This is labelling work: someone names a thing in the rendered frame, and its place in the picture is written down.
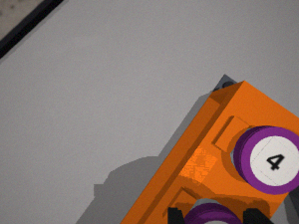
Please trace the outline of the dark grey metal bracket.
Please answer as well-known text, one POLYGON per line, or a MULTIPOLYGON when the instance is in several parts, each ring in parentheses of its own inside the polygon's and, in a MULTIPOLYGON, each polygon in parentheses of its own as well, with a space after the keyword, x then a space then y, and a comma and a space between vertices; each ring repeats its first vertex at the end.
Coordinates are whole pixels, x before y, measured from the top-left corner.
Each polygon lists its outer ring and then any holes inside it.
POLYGON ((237 84, 236 81, 234 81, 231 78, 229 78, 228 76, 224 75, 213 91, 217 91, 217 90, 222 89, 223 84, 226 83, 226 82, 229 82, 229 81, 234 82, 235 84, 237 84))

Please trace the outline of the orange test tube rack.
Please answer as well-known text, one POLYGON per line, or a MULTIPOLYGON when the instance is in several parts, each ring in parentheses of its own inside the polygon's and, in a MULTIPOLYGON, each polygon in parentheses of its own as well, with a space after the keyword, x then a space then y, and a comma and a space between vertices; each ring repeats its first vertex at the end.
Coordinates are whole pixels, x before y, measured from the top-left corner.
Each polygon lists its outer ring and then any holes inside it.
POLYGON ((120 224, 167 224, 167 208, 183 218, 196 199, 243 211, 258 208, 269 220, 289 193, 271 195, 249 185, 230 152, 248 128, 272 125, 299 136, 299 117, 245 81, 210 94, 120 224))

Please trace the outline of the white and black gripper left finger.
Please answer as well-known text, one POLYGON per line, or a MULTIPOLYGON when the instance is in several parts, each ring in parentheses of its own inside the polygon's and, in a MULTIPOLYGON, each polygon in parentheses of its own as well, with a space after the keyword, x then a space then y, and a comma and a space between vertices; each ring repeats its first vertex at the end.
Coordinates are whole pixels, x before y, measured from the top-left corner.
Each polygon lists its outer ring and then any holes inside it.
POLYGON ((185 224, 181 210, 178 210, 177 207, 168 207, 167 224, 185 224))

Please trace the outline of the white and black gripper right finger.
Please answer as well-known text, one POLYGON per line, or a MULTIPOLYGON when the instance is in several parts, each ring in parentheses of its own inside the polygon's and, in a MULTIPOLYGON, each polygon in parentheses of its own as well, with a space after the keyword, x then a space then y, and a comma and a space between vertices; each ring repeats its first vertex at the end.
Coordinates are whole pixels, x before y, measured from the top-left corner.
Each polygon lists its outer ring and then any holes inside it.
POLYGON ((274 224, 258 208, 243 211, 243 224, 274 224))

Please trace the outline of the black table edge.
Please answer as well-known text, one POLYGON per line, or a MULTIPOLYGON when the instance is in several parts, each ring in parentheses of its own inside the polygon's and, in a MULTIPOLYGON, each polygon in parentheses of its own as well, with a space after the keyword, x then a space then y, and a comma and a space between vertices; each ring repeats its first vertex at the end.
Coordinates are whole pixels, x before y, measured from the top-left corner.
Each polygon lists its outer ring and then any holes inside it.
POLYGON ((0 59, 64 0, 44 0, 0 41, 0 59))

